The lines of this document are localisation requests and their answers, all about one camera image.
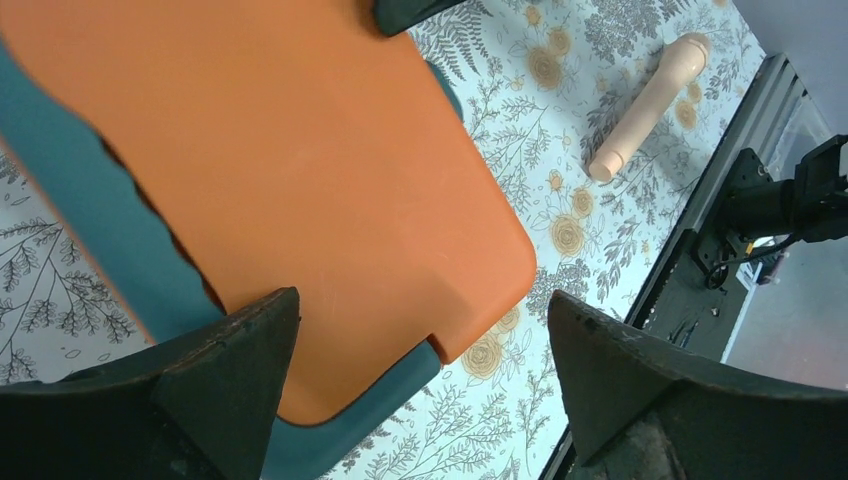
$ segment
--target white wall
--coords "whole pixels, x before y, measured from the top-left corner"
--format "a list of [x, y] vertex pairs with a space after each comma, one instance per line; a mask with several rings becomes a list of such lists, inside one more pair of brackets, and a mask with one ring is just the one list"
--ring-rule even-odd
[[767, 53], [786, 53], [830, 128], [848, 133], [848, 1], [734, 3]]

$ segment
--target beige cylindrical object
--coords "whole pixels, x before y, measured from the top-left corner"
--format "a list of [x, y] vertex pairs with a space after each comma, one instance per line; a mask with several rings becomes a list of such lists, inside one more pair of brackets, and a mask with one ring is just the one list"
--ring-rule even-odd
[[618, 173], [665, 114], [674, 97], [707, 66], [710, 41], [701, 33], [687, 33], [669, 45], [654, 76], [624, 113], [589, 164], [589, 175], [608, 182]]

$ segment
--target black cable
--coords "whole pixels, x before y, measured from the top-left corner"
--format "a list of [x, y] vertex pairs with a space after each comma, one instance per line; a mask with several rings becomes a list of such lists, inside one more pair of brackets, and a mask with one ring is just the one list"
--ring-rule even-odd
[[732, 260], [724, 260], [724, 261], [716, 263], [713, 266], [713, 268], [710, 269], [709, 273], [707, 273], [707, 278], [704, 280], [706, 285], [707, 285], [707, 288], [709, 288], [710, 290], [715, 290], [715, 289], [717, 289], [718, 287], [720, 287], [724, 284], [724, 281], [719, 281], [719, 282], [713, 283], [712, 280], [713, 280], [713, 277], [715, 277], [716, 273], [727, 268], [728, 265], [737, 265], [737, 264], [742, 264], [742, 263], [748, 263], [748, 262], [751, 262], [751, 261], [754, 261], [754, 260], [758, 260], [760, 258], [768, 257], [769, 255], [774, 255], [775, 253], [783, 251], [785, 248], [789, 247], [790, 245], [792, 245], [793, 243], [797, 242], [800, 239], [801, 239], [800, 236], [798, 236], [796, 234], [792, 234], [792, 235], [789, 235], [788, 237], [786, 237], [786, 240], [778, 243], [777, 245], [775, 245], [771, 248], [767, 248], [765, 250], [762, 250], [762, 251], [760, 251], [760, 252], [758, 252], [754, 255], [748, 255], [747, 257], [742, 257], [742, 258], [734, 258]]

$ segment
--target table surface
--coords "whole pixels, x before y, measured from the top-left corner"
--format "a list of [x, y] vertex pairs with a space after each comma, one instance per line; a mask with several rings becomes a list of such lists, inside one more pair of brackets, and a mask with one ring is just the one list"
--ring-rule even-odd
[[[591, 156], [664, 44], [707, 34], [707, 69], [628, 166]], [[764, 54], [729, 0], [470, 0], [411, 31], [538, 258], [527, 297], [327, 478], [535, 479], [567, 418], [545, 328], [561, 288], [624, 317]], [[37, 192], [0, 157], [0, 384], [58, 380], [145, 347]]]

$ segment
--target orange fabric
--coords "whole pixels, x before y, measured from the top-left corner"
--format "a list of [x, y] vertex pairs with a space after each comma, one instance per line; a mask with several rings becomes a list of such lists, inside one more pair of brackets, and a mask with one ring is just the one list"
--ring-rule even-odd
[[518, 219], [362, 2], [48, 3], [0, 1], [9, 50], [114, 146], [227, 311], [301, 292], [283, 418], [332, 418], [425, 339], [455, 360], [530, 288]]

